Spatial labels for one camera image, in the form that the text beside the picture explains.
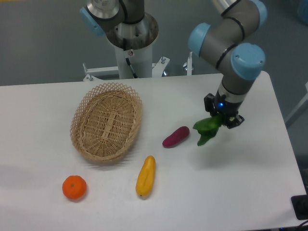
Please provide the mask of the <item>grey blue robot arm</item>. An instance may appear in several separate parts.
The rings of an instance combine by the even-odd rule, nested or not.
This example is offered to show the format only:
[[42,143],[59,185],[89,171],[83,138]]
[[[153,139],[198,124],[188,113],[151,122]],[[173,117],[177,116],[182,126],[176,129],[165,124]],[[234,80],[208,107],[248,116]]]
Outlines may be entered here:
[[[244,121],[238,110],[265,64],[263,50],[245,38],[264,24],[267,9],[259,0],[215,0],[213,4],[222,21],[218,26],[196,26],[188,46],[223,75],[217,93],[205,96],[205,110],[211,116],[222,115],[223,125],[234,128]],[[145,12],[144,1],[89,0],[80,15],[93,34],[106,36],[113,45],[121,79],[153,76],[152,45],[159,29]]]

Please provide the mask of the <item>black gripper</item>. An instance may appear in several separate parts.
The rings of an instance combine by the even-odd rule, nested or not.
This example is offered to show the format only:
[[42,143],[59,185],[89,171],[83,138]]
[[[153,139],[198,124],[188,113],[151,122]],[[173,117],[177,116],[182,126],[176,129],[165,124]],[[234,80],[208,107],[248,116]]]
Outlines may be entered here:
[[232,103],[227,100],[226,95],[213,95],[211,93],[204,97],[205,110],[211,116],[221,115],[222,122],[226,123],[228,129],[240,126],[244,122],[244,118],[239,115],[239,108],[242,102]]

